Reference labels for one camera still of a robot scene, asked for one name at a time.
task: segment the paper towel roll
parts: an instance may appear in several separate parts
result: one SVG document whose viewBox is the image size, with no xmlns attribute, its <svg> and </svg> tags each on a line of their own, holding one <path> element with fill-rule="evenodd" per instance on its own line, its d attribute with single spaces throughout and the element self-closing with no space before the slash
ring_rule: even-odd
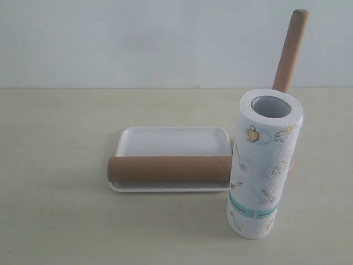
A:
<svg viewBox="0 0 353 265">
<path fill-rule="evenodd" d="M 241 236 L 271 230 L 302 124 L 303 108 L 289 94 L 256 89 L 240 100 L 228 221 Z"/>
</svg>

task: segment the white dish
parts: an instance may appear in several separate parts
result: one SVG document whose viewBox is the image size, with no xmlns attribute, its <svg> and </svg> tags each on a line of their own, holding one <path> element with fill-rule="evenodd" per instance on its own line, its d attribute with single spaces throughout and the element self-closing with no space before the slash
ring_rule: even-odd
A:
<svg viewBox="0 0 353 265">
<path fill-rule="evenodd" d="M 213 126 L 130 127 L 119 139 L 115 156 L 231 156 L 228 133 Z M 109 182 L 118 192 L 217 192 L 229 183 Z"/>
</svg>

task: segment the teal stripe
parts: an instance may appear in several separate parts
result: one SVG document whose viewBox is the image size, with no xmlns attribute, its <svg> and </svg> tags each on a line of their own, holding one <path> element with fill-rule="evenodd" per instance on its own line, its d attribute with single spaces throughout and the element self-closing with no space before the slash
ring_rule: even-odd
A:
<svg viewBox="0 0 353 265">
<path fill-rule="evenodd" d="M 262 219 L 270 216 L 277 209 L 277 206 L 278 206 L 276 205 L 273 208 L 270 208 L 268 210 L 251 210 L 237 203 L 237 201 L 231 195 L 231 192 L 229 192 L 229 201 L 231 202 L 231 205 L 236 212 L 240 213 L 245 217 L 255 218 L 255 219 Z"/>
</svg>

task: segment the beige table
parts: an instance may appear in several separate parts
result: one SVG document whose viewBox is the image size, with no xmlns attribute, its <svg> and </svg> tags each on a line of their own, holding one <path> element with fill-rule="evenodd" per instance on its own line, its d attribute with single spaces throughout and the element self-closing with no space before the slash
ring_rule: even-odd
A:
<svg viewBox="0 0 353 265">
<path fill-rule="evenodd" d="M 352 264 L 353 89 L 293 89 L 304 107 L 274 228 L 238 236 L 227 192 L 119 194 L 120 132 L 214 125 L 247 89 L 0 90 L 0 264 Z"/>
</svg>

